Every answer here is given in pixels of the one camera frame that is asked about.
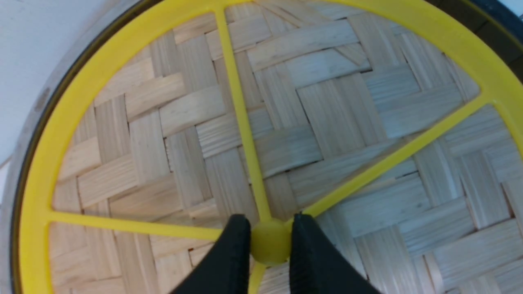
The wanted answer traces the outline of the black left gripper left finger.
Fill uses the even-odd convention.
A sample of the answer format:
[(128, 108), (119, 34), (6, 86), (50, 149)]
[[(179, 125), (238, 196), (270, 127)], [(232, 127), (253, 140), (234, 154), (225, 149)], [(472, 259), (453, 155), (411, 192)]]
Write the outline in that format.
[(246, 294), (250, 279), (251, 226), (230, 216), (214, 246), (172, 294)]

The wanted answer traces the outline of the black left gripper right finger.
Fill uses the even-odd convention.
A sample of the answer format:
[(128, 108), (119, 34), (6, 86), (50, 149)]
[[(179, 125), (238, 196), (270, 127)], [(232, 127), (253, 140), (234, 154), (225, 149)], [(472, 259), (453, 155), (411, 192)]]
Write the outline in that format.
[(378, 294), (330, 242), (315, 219), (295, 214), (289, 283), (292, 294)]

